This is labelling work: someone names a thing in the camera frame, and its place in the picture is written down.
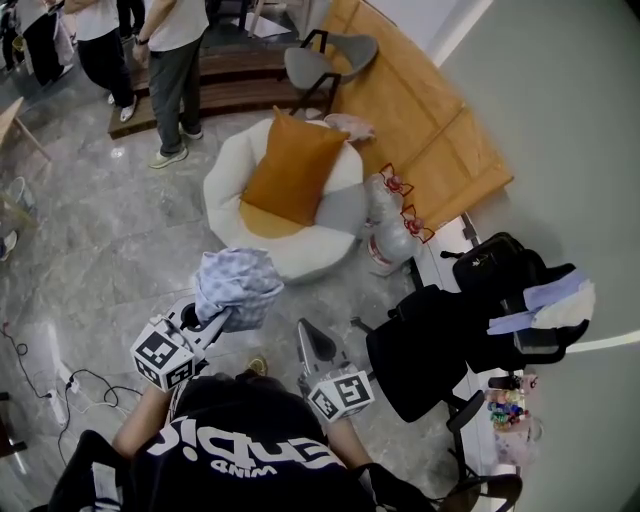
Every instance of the white sneaker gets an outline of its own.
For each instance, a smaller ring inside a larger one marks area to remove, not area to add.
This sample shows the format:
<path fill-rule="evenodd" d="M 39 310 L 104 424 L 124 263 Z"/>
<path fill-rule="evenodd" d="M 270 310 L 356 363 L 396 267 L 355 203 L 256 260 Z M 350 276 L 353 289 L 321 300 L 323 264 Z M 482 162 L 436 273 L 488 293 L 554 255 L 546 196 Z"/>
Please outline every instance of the white sneaker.
<path fill-rule="evenodd" d="M 204 133 L 202 133 L 202 128 L 200 128 L 200 131 L 198 133 L 187 133 L 186 131 L 184 131 L 182 123 L 180 123 L 180 125 L 178 126 L 178 131 L 180 132 L 180 135 L 186 135 L 191 140 L 200 140 L 204 136 Z"/>
<path fill-rule="evenodd" d="M 138 97 L 134 94 L 133 95 L 133 103 L 128 107 L 124 107 L 122 109 L 122 112 L 120 112 L 120 122 L 121 123 L 126 123 L 129 119 L 131 119 L 133 117 L 133 113 L 136 111 L 136 105 L 137 104 L 138 104 Z"/>
<path fill-rule="evenodd" d="M 177 153 L 173 156 L 164 156 L 162 153 L 160 153 L 160 151 L 158 151 L 149 161 L 149 167 L 151 167 L 152 169 L 162 169 L 167 165 L 171 165 L 175 162 L 179 162 L 180 160 L 184 160 L 185 158 L 187 158 L 187 155 L 189 155 L 187 146 L 184 146 L 180 153 Z"/>
<path fill-rule="evenodd" d="M 0 261 L 7 261 L 9 258 L 9 253 L 16 248 L 16 244 L 18 243 L 18 233 L 12 231 L 9 233 L 4 239 L 4 254 Z"/>

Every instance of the wooden step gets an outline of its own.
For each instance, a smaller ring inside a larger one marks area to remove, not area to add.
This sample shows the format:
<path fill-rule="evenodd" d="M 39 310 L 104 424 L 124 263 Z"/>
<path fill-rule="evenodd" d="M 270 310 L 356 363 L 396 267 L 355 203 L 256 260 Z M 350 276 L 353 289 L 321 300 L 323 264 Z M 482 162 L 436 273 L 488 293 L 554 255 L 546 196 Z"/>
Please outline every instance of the wooden step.
<path fill-rule="evenodd" d="M 278 82 L 274 78 L 262 78 L 203 85 L 200 88 L 200 117 L 265 110 L 274 105 L 291 108 L 298 100 L 299 93 L 287 80 Z M 306 106 L 320 107 L 325 102 L 325 96 L 318 92 Z M 126 124 L 120 122 L 120 110 L 114 109 L 109 123 L 109 135 L 112 139 L 119 139 L 155 126 L 151 98 L 146 96 L 138 100 L 136 112 Z"/>
<path fill-rule="evenodd" d="M 277 78 L 284 71 L 284 50 L 259 50 L 219 53 L 200 57 L 200 84 Z M 149 95 L 146 69 L 131 73 L 133 90 L 138 97 Z"/>

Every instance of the gray chair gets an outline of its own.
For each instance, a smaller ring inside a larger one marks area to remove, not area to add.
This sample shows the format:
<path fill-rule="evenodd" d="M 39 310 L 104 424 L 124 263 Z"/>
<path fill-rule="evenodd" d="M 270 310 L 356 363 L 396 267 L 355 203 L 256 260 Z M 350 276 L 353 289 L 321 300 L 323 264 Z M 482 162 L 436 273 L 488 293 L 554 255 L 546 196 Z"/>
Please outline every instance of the gray chair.
<path fill-rule="evenodd" d="M 319 52 L 307 48 L 317 35 L 322 37 Z M 331 61 L 325 55 L 327 43 L 332 44 L 349 61 L 349 73 L 341 74 L 333 70 Z M 312 30 L 300 48 L 288 48 L 284 53 L 286 75 L 283 74 L 280 79 L 288 76 L 296 89 L 305 91 L 291 115 L 305 108 L 311 96 L 318 90 L 329 91 L 324 112 L 325 115 L 329 114 L 340 84 L 351 82 L 373 61 L 377 53 L 378 42 L 371 36 L 330 34 L 325 30 Z"/>

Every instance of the sneaker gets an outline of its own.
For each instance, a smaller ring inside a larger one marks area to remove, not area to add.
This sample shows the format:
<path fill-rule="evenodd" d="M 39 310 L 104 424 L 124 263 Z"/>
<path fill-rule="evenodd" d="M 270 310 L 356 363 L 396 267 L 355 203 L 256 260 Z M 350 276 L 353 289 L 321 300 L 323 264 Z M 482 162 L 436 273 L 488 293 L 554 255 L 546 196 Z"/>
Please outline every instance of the sneaker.
<path fill-rule="evenodd" d="M 18 233 L 12 231 L 9 233 L 4 239 L 4 254 L 0 261 L 7 261 L 9 258 L 9 253 L 16 248 L 16 244 L 18 243 Z"/>
<path fill-rule="evenodd" d="M 251 361 L 249 361 L 249 370 L 253 370 L 260 377 L 266 377 L 269 371 L 269 367 L 267 366 L 267 360 L 262 356 L 254 357 Z"/>
<path fill-rule="evenodd" d="M 202 128 L 200 128 L 200 131 L 198 133 L 188 133 L 182 126 L 182 123 L 180 123 L 178 130 L 180 131 L 180 135 L 186 135 L 191 140 L 200 140 L 204 136 L 204 133 L 202 133 Z"/>
<path fill-rule="evenodd" d="M 129 119 L 133 117 L 133 113 L 136 111 L 136 105 L 138 104 L 138 97 L 133 95 L 133 103 L 128 107 L 124 107 L 122 112 L 120 112 L 120 122 L 126 123 Z"/>
<path fill-rule="evenodd" d="M 152 169 L 162 169 L 163 167 L 171 165 L 174 162 L 184 160 L 185 158 L 187 158 L 188 154 L 189 150 L 187 149 L 187 146 L 184 146 L 180 153 L 177 153 L 173 156 L 164 156 L 162 153 L 160 153 L 160 151 L 158 151 L 149 161 L 149 167 L 151 167 Z"/>

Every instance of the white shirt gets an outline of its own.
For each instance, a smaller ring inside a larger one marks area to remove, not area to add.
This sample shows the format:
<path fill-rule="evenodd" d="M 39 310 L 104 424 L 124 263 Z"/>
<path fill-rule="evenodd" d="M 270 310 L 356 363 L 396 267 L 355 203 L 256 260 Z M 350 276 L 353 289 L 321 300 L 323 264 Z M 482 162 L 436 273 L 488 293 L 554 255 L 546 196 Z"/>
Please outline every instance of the white shirt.
<path fill-rule="evenodd" d="M 42 0 L 19 0 L 16 12 L 20 20 L 20 32 L 24 34 L 38 18 L 47 14 L 47 8 Z"/>
<path fill-rule="evenodd" d="M 98 0 L 76 14 L 76 38 L 91 41 L 115 30 L 119 24 L 116 0 Z"/>
<path fill-rule="evenodd" d="M 151 4 L 153 0 L 144 2 L 147 16 Z M 167 19 L 149 39 L 149 49 L 154 52 L 175 50 L 198 39 L 208 26 L 204 0 L 178 0 Z"/>

